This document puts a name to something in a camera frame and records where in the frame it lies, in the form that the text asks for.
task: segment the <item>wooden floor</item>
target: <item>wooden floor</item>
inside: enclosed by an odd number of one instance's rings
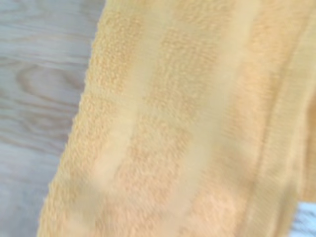
[[[0,237],[34,237],[104,0],[0,0]]]

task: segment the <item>towel fold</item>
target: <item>towel fold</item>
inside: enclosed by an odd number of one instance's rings
[[[38,237],[287,236],[315,42],[315,0],[108,0]]]

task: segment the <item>wood grain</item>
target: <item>wood grain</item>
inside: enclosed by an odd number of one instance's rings
[[[104,0],[0,1],[0,237],[35,236]]]

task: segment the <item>fabric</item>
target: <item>fabric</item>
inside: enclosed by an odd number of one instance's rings
[[[38,236],[287,236],[315,42],[315,0],[108,0]]]

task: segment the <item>wooden surface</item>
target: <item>wooden surface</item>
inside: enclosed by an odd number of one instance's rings
[[[0,0],[0,237],[33,237],[104,0]]]

